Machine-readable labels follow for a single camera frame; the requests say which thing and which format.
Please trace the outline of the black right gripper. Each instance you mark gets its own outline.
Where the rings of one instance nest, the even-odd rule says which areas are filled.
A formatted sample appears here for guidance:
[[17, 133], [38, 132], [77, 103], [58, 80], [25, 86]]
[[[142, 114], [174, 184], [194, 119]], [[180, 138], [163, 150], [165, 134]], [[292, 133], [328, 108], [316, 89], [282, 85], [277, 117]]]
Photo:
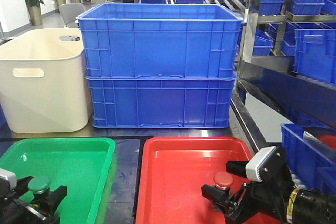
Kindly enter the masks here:
[[[247, 178], [246, 165], [249, 161], [228, 161], [226, 171]], [[291, 172], [278, 172], [267, 182], [251, 182], [241, 186], [235, 194], [230, 186], [203, 185], [202, 196], [217, 208], [226, 208], [226, 223], [243, 223], [261, 212], [274, 217], [281, 223], [287, 222], [287, 206], [290, 193], [294, 190]]]

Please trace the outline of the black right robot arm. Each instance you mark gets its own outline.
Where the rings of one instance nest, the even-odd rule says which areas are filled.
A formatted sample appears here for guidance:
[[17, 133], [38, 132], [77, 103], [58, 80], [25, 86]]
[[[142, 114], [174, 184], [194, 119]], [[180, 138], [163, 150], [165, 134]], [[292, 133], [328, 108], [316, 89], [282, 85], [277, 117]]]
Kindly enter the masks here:
[[247, 178], [247, 161], [228, 161], [219, 176], [228, 183], [216, 182], [201, 187], [202, 196], [222, 212], [226, 223], [244, 223], [262, 213], [280, 223], [335, 223], [335, 196], [318, 189], [295, 187], [287, 164], [283, 164], [267, 182], [242, 183], [237, 192], [230, 190], [233, 175]]

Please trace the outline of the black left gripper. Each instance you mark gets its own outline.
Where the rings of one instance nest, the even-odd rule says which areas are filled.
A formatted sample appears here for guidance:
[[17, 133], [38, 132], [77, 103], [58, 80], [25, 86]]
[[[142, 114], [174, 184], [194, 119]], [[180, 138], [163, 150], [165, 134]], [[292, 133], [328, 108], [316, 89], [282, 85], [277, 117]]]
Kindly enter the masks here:
[[67, 196], [67, 186], [61, 185], [55, 191], [48, 189], [40, 198], [26, 203], [19, 197], [29, 191], [28, 184], [33, 178], [19, 179], [10, 193], [10, 199], [1, 199], [1, 223], [60, 223], [55, 211]]

